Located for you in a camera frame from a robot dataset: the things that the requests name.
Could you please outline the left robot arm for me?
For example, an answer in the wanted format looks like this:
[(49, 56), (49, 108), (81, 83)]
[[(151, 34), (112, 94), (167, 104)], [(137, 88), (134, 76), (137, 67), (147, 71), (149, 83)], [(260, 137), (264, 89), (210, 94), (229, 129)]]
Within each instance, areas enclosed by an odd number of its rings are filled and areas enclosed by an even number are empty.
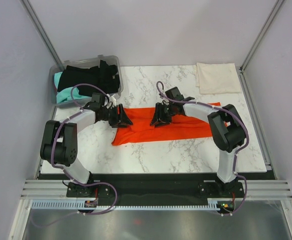
[(41, 159), (67, 174), (85, 197), (93, 195), (96, 188), (90, 171), (78, 159), (78, 133), (100, 121), (107, 122), (112, 128), (133, 125), (122, 104), (113, 105), (108, 96), (93, 93), (90, 102), (78, 113), (63, 121), (46, 122), (40, 148)]

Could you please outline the orange t-shirt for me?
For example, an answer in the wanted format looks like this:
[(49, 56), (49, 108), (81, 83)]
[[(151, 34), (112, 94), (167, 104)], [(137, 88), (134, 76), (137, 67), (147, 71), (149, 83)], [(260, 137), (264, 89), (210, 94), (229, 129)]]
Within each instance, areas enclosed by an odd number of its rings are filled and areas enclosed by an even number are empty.
[(113, 146), (212, 137), (208, 123), (186, 116), (176, 107), (172, 111), (172, 122), (158, 127), (150, 125), (155, 114), (154, 107), (125, 108), (124, 111), (133, 124), (117, 129), (112, 141)]

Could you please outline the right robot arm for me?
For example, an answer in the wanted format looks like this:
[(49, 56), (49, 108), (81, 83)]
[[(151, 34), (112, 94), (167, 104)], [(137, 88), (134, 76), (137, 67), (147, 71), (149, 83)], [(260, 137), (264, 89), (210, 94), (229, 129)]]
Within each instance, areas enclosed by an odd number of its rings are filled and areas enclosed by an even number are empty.
[(184, 97), (177, 87), (163, 92), (162, 82), (156, 84), (163, 99), (155, 105), (155, 113), (150, 123), (156, 128), (172, 123), (176, 115), (193, 117), (209, 124), (213, 141), (219, 149), (219, 164), (215, 191), (221, 197), (233, 191), (232, 181), (237, 177), (238, 153), (249, 143), (249, 134), (234, 105), (215, 106), (202, 103), (193, 97)]

